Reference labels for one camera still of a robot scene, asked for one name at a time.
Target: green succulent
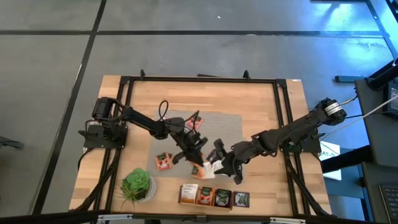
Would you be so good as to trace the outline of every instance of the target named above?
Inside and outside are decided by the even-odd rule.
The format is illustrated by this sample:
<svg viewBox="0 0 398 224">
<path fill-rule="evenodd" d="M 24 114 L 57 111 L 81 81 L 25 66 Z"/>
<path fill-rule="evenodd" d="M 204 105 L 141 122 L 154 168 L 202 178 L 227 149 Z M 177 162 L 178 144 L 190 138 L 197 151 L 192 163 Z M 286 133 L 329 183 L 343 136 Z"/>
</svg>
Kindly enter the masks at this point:
<svg viewBox="0 0 398 224">
<path fill-rule="evenodd" d="M 126 199 L 134 202 L 145 198 L 149 190 L 149 183 L 149 173 L 137 168 L 122 181 L 121 190 Z"/>
</svg>

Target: white pot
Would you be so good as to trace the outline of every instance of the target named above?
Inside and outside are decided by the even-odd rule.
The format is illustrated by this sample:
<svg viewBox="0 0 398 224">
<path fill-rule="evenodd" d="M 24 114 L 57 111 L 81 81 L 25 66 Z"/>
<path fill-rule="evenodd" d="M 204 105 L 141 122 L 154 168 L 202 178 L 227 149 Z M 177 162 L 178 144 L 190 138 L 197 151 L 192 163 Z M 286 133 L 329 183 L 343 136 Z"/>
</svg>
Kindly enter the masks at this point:
<svg viewBox="0 0 398 224">
<path fill-rule="evenodd" d="M 145 196 L 145 198 L 138 200 L 137 202 L 142 203 L 142 202 L 147 202 L 149 201 L 151 198 L 154 197 L 156 193 L 156 181 L 153 178 L 153 176 L 149 176 L 149 190 L 147 195 Z"/>
</svg>

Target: gray concrete floor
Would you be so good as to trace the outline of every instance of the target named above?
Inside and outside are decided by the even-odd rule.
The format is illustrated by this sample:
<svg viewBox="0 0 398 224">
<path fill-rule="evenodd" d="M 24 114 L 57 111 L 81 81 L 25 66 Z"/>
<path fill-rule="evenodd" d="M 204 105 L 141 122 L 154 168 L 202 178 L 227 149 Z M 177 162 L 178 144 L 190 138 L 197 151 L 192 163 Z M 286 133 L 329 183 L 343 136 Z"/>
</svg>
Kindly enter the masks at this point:
<svg viewBox="0 0 398 224">
<path fill-rule="evenodd" d="M 396 22 L 390 21 L 388 7 L 384 0 L 372 2 L 393 39 Z M 0 0 L 0 29 L 91 29 L 99 5 L 99 0 Z M 113 0 L 106 5 L 99 29 L 377 30 L 377 26 L 365 3 L 358 2 Z M 0 135 L 26 144 L 23 151 L 0 150 L 1 217 L 29 213 L 87 40 L 87 36 L 0 36 Z M 90 118 L 103 75 L 138 75 L 143 68 L 148 76 L 204 73 L 241 77 L 247 69 L 256 78 L 302 79 L 311 108 L 326 96 L 338 101 L 354 96 L 354 86 L 335 83 L 335 75 L 368 76 L 390 60 L 385 42 L 373 38 L 97 37 L 44 212 L 68 209 L 83 144 L 77 131 Z M 345 110 L 349 115 L 360 114 L 357 101 Z M 321 131 L 333 129 L 323 126 Z M 368 143 L 361 122 L 326 141 L 347 148 Z M 347 204 L 346 200 L 331 203 L 333 212 L 347 217 L 333 209 L 333 204 Z M 361 212 L 358 201 L 350 205 Z"/>
</svg>

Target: wooden tabletop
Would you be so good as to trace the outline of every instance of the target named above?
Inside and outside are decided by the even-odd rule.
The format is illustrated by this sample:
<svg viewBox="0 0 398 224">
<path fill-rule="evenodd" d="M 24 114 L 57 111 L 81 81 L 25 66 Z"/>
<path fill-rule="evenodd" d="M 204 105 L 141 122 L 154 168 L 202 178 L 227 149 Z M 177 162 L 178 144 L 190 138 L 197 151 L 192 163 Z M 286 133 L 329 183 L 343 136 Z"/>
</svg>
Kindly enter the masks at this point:
<svg viewBox="0 0 398 224">
<path fill-rule="evenodd" d="M 99 97 L 116 98 L 120 76 L 104 76 Z M 300 80 L 287 80 L 290 104 L 294 119 L 308 113 L 303 86 Z M 287 116 L 284 107 L 282 89 L 279 90 L 284 122 Z M 134 82 L 131 106 L 140 113 L 154 119 L 159 103 L 168 100 L 170 110 L 204 111 L 226 114 L 238 114 L 242 117 L 243 137 L 250 136 L 267 129 L 277 129 L 278 119 L 275 99 L 271 84 L 266 83 L 203 83 L 203 82 Z M 280 215 L 290 216 L 292 210 L 289 199 L 289 188 L 282 153 L 277 157 L 258 156 L 243 167 L 244 182 L 236 185 L 231 182 L 198 180 L 194 178 L 156 177 L 157 192 L 153 199 L 145 203 L 126 202 L 121 195 L 120 185 L 132 170 L 147 167 L 152 136 L 133 124 L 129 125 L 126 147 L 122 150 L 115 192 L 111 210 L 113 212 L 147 212 L 214 215 Z M 79 206 L 98 182 L 104 149 L 94 149 L 81 162 L 70 208 Z M 317 202 L 327 212 L 331 212 L 325 181 L 319 160 L 312 154 L 302 153 L 302 167 L 305 183 Z M 250 208 L 233 207 L 232 210 L 211 209 L 178 204 L 178 191 L 182 184 L 198 184 L 199 186 L 249 192 Z M 297 186 L 296 197 L 298 209 L 303 213 L 300 191 Z M 104 201 L 108 186 L 104 188 L 100 208 Z"/>
</svg>

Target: gray felt pad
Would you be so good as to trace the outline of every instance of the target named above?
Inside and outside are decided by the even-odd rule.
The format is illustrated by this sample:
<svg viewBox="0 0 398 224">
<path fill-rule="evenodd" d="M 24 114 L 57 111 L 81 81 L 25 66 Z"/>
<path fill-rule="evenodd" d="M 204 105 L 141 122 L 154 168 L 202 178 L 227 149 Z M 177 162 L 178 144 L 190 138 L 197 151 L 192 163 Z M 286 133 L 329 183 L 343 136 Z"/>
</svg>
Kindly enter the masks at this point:
<svg viewBox="0 0 398 224">
<path fill-rule="evenodd" d="M 192 111 L 168 111 L 165 118 L 181 117 L 183 119 L 189 118 L 194 112 Z M 155 118 L 158 119 L 159 115 L 155 112 Z M 224 148 L 227 152 L 231 150 L 231 146 L 243 140 L 242 134 L 242 117 L 236 114 L 223 114 L 223 113 L 207 113 L 200 112 L 199 116 L 203 118 L 203 122 L 197 130 L 201 137 L 207 137 L 208 142 L 202 147 L 201 151 L 204 158 L 215 148 L 213 143 L 216 139 L 221 138 L 224 142 Z M 164 140 L 152 139 L 150 146 L 150 153 L 148 158 L 147 171 L 154 177 L 179 177 L 191 178 L 192 165 L 181 159 L 180 162 L 169 170 L 157 170 L 155 164 L 155 156 L 162 152 L 177 154 L 181 149 L 175 145 L 175 141 L 168 137 Z"/>
</svg>

